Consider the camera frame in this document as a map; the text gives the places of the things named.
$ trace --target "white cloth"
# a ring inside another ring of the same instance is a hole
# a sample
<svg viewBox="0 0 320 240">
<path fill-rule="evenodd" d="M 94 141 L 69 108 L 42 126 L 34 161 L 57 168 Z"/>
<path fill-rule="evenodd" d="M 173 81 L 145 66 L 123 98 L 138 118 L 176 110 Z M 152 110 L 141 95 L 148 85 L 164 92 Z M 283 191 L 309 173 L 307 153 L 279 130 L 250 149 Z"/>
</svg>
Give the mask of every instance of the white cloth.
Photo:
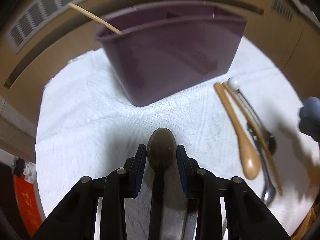
<svg viewBox="0 0 320 240">
<path fill-rule="evenodd" d="M 284 195 L 276 196 L 270 210 L 291 235 L 319 190 L 319 149 L 299 132 L 302 103 L 289 82 L 244 37 L 227 74 L 142 108 L 128 101 L 102 49 L 89 51 L 62 69 L 44 90 L 37 129 L 36 165 L 45 215 L 82 176 L 95 179 L 122 167 L 159 127 L 169 128 L 200 167 L 226 179 L 244 178 L 235 132 L 213 88 L 214 82 L 230 76 L 238 79 L 276 137 L 274 161 Z M 245 118 L 236 106 L 235 110 L 245 127 Z M 141 192 L 136 199 L 125 200 L 128 239 L 148 239 L 152 180 L 147 162 Z M 246 182 L 261 195 L 262 172 Z M 175 164 L 165 175 L 161 239 L 181 239 L 186 203 Z"/>
</svg>

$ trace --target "metal utensil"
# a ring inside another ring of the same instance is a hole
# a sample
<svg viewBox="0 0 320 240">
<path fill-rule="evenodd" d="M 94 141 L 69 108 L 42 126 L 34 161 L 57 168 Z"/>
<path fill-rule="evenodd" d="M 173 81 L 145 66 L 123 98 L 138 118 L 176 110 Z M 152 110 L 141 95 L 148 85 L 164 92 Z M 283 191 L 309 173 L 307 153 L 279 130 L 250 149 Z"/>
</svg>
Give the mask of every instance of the metal utensil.
<svg viewBox="0 0 320 240">
<path fill-rule="evenodd" d="M 258 114 L 256 113 L 256 111 L 253 109 L 253 107 L 251 106 L 251 104 L 249 103 L 249 101 L 247 100 L 247 98 L 244 96 L 244 94 L 242 93 L 241 89 L 240 89 L 240 85 L 239 82 L 234 78 L 231 77 L 228 79 L 228 85 L 229 87 L 237 93 L 239 99 L 241 100 L 241 102 L 246 106 L 246 108 L 248 109 L 248 111 L 250 112 L 251 116 L 253 117 L 253 119 L 255 120 L 255 122 L 260 126 L 260 130 L 263 134 L 263 137 L 265 138 L 265 141 L 268 145 L 269 151 L 271 154 L 274 154 L 276 151 L 276 139 L 273 136 L 272 133 L 270 133 L 266 127 L 263 125 L 261 119 L 259 118 Z"/>
<path fill-rule="evenodd" d="M 262 192 L 262 196 L 261 196 L 261 200 L 263 201 L 263 203 L 266 206 L 269 206 L 271 204 L 271 202 L 274 200 L 275 196 L 276 196 L 276 188 L 275 186 L 272 184 L 272 181 L 270 179 L 270 175 L 269 175 L 269 171 L 268 171 L 268 167 L 267 167 L 267 159 L 264 155 L 263 150 L 261 149 L 258 139 L 256 137 L 255 132 L 252 130 L 252 128 L 250 127 L 249 124 L 247 124 L 248 126 L 248 131 L 254 141 L 254 144 L 258 150 L 258 153 L 260 155 L 260 159 L 261 159 L 261 166 L 262 166 L 262 171 L 264 174 L 264 187 L 263 187 L 263 192 Z"/>
</svg>

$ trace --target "red object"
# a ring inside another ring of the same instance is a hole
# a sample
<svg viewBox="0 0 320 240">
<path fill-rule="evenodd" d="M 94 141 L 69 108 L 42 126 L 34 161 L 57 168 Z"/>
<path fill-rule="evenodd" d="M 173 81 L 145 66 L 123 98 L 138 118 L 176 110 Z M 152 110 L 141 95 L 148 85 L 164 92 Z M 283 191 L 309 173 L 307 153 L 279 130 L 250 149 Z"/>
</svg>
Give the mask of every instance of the red object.
<svg viewBox="0 0 320 240">
<path fill-rule="evenodd" d="M 106 17 L 97 40 L 133 105 L 142 107 L 228 72 L 246 20 L 204 1 L 166 1 Z"/>
<path fill-rule="evenodd" d="M 20 215 L 28 234 L 32 237 L 42 224 L 33 184 L 26 182 L 24 175 L 21 178 L 14 175 L 13 179 Z"/>
</svg>

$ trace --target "utensil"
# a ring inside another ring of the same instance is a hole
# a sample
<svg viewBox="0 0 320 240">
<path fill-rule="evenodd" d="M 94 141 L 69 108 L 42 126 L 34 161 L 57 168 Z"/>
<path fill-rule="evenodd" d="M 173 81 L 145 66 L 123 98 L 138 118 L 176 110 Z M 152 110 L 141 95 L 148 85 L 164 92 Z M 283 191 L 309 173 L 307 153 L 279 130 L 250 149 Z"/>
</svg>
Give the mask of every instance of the utensil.
<svg viewBox="0 0 320 240">
<path fill-rule="evenodd" d="M 255 120 L 255 122 L 260 126 L 261 132 L 262 132 L 262 134 L 263 134 L 263 136 L 265 138 L 265 141 L 266 141 L 266 143 L 268 145 L 269 151 L 273 155 L 275 153 L 275 151 L 276 151 L 276 139 L 275 139 L 275 137 L 273 136 L 272 133 L 270 133 L 266 129 L 266 127 L 263 125 L 260 117 L 257 115 L 256 111 L 253 109 L 253 107 L 251 106 L 251 104 L 249 103 L 247 98 L 242 93 L 242 91 L 240 89 L 239 82 L 234 77 L 231 77 L 231 78 L 228 79 L 228 85 L 235 93 L 237 93 L 239 99 L 247 107 L 248 111 L 252 115 L 252 117 Z"/>
<path fill-rule="evenodd" d="M 164 173 L 173 162 L 176 150 L 173 134 L 167 128 L 159 128 L 151 135 L 147 155 L 150 166 L 155 172 L 152 185 L 151 211 L 148 240 L 160 239 L 162 220 Z"/>
<path fill-rule="evenodd" d="M 231 103 L 223 90 L 223 86 L 220 83 L 215 83 L 213 86 L 220 97 L 221 103 L 223 104 L 238 137 L 240 161 L 244 175 L 247 179 L 255 179 L 260 171 L 258 153 L 244 132 Z"/>
<path fill-rule="evenodd" d="M 244 117 L 247 119 L 247 122 L 250 124 L 250 126 L 252 127 L 252 129 L 254 130 L 254 132 L 257 135 L 257 139 L 260 143 L 260 145 L 262 146 L 262 149 L 264 150 L 264 153 L 268 159 L 268 162 L 270 164 L 270 167 L 273 171 L 275 180 L 276 180 L 276 184 L 277 184 L 277 188 L 279 190 L 279 195 L 282 196 L 282 187 L 281 187 L 281 183 L 280 183 L 280 178 L 276 169 L 276 165 L 272 159 L 271 153 L 269 151 L 268 145 L 266 144 L 266 141 L 260 131 L 259 126 L 256 124 L 256 122 L 252 119 L 251 115 L 249 114 L 248 110 L 246 109 L 246 107 L 242 104 L 241 100 L 238 98 L 238 96 L 236 95 L 236 93 L 229 87 L 229 85 L 226 82 L 223 82 L 222 84 L 225 89 L 228 91 L 228 93 L 230 94 L 230 96 L 232 97 L 232 99 L 235 101 L 235 103 L 237 104 L 237 106 L 240 108 L 241 112 L 243 113 Z"/>
<path fill-rule="evenodd" d="M 88 12 L 87 10 L 81 8 L 80 6 L 77 6 L 77 5 L 73 4 L 73 3 L 69 3 L 68 5 L 69 5 L 69 7 L 77 10 L 78 12 L 82 13 L 83 15 L 85 15 L 85 16 L 89 17 L 90 19 L 96 21 L 97 23 L 105 25 L 112 32 L 114 32 L 116 34 L 122 34 L 122 32 L 120 30 L 118 30 L 117 28 L 113 27 L 111 24 L 109 24 L 106 21 L 102 20 L 98 16 L 95 16 L 94 14 L 92 14 L 92 13 Z"/>
<path fill-rule="evenodd" d="M 247 124 L 247 126 L 248 126 L 248 131 L 252 137 L 252 140 L 254 141 L 254 144 L 257 148 L 257 151 L 259 152 L 262 171 L 264 174 L 264 187 L 263 187 L 263 191 L 262 191 L 262 195 L 261 195 L 261 200 L 263 201 L 263 203 L 266 206 L 269 206 L 276 196 L 276 188 L 270 179 L 268 166 L 267 166 L 267 160 L 266 160 L 266 157 L 265 157 L 265 155 L 259 145 L 259 142 L 257 140 L 257 136 L 256 136 L 255 132 L 253 131 L 253 129 L 251 128 L 250 124 Z"/>
</svg>

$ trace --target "spoon handle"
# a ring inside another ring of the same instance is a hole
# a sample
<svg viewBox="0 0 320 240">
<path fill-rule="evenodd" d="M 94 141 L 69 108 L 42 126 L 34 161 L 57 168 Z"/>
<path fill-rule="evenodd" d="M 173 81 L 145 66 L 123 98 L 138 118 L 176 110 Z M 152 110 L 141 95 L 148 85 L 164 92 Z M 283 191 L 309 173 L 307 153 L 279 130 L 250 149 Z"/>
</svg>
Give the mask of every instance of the spoon handle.
<svg viewBox="0 0 320 240">
<path fill-rule="evenodd" d="M 155 179 L 152 186 L 150 224 L 148 240 L 160 239 L 160 228 L 162 220 L 162 206 L 163 206 L 163 191 L 164 191 L 164 173 L 160 171 L 155 172 Z"/>
</svg>

